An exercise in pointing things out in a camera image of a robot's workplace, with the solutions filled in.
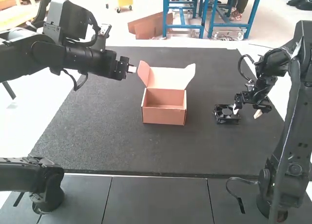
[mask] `person's leg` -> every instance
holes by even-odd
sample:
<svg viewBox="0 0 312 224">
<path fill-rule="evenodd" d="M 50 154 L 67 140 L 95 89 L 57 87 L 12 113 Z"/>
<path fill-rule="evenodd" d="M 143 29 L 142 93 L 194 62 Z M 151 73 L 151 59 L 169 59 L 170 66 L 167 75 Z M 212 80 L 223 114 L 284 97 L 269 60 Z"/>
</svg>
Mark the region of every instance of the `person's leg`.
<svg viewBox="0 0 312 224">
<path fill-rule="evenodd" d="M 242 14 L 245 11 L 247 4 L 248 0 L 237 0 L 236 11 L 234 11 L 231 14 L 230 20 L 233 21 L 242 20 Z"/>
<path fill-rule="evenodd" d="M 240 14 L 242 14 L 245 11 L 247 4 L 248 0 L 238 0 L 236 9 Z"/>
</svg>

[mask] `box flap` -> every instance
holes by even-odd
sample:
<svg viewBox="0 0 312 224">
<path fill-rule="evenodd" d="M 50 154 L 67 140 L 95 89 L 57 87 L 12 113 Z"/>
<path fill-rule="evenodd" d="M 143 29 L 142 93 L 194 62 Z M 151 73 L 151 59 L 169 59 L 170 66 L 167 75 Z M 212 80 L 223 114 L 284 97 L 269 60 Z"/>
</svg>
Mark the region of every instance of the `box flap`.
<svg viewBox="0 0 312 224">
<path fill-rule="evenodd" d="M 140 61 L 137 74 L 148 88 L 184 90 L 195 75 L 195 64 L 184 69 L 157 68 Z"/>
</svg>

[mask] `open cardboard box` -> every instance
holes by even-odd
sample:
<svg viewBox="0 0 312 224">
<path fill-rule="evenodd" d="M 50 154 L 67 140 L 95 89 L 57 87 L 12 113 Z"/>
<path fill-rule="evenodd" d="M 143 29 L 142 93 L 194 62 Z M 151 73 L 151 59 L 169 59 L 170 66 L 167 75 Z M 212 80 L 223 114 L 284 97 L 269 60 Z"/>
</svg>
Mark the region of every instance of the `open cardboard box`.
<svg viewBox="0 0 312 224">
<path fill-rule="evenodd" d="M 195 64 L 184 69 L 158 68 L 140 61 L 137 74 L 146 86 L 141 105 L 143 123 L 184 125 L 185 88 L 195 75 Z"/>
</svg>

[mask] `person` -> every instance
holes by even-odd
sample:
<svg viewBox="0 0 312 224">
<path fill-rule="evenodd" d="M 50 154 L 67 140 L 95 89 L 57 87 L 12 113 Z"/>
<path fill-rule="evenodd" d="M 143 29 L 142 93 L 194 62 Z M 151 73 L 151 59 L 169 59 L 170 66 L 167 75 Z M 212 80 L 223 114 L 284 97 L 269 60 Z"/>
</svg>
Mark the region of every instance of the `person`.
<svg viewBox="0 0 312 224">
<path fill-rule="evenodd" d="M 234 0 L 233 1 L 234 10 L 232 10 L 231 12 L 230 20 L 232 21 L 242 20 L 243 13 L 245 11 L 247 4 L 248 0 Z"/>
</svg>

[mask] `dark table panel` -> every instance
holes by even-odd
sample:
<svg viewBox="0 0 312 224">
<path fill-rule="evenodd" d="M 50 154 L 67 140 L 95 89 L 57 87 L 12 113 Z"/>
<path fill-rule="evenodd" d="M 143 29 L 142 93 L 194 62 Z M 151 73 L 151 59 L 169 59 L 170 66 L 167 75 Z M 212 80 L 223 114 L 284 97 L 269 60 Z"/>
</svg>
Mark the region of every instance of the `dark table panel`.
<svg viewBox="0 0 312 224">
<path fill-rule="evenodd" d="M 206 179 L 114 177 L 103 224 L 213 224 Z"/>
<path fill-rule="evenodd" d="M 133 65 L 184 68 L 196 63 L 187 87 L 185 126 L 143 124 L 144 84 L 90 76 L 71 92 L 32 154 L 68 171 L 124 175 L 257 176 L 278 142 L 283 121 L 275 109 L 254 120 L 244 106 L 240 125 L 217 125 L 216 103 L 233 103 L 245 89 L 237 71 L 240 53 L 218 48 L 111 47 Z M 245 62 L 242 70 L 252 76 Z"/>
<path fill-rule="evenodd" d="M 19 192 L 11 192 L 0 209 L 1 224 L 36 224 L 39 215 L 33 212 L 32 202 L 29 199 L 28 193 L 24 194 L 19 205 L 13 207 L 14 202 L 19 196 Z"/>
<path fill-rule="evenodd" d="M 66 176 L 62 188 L 64 202 L 39 224 L 100 224 L 112 178 L 103 176 Z"/>
<path fill-rule="evenodd" d="M 111 177 L 65 175 L 61 184 L 65 200 L 57 210 L 43 215 L 39 224 L 100 224 L 111 181 Z M 27 194 L 13 207 L 18 194 L 12 192 L 0 209 L 0 223 L 36 224 L 39 215 L 32 211 Z"/>
<path fill-rule="evenodd" d="M 266 224 L 268 220 L 259 212 L 256 206 L 257 185 L 247 185 L 232 181 L 229 189 L 242 198 L 246 214 L 242 214 L 237 200 L 225 189 L 225 179 L 208 179 L 211 204 L 214 214 L 214 224 Z M 284 224 L 311 224 L 312 202 L 306 194 L 300 208 L 289 210 Z"/>
</svg>

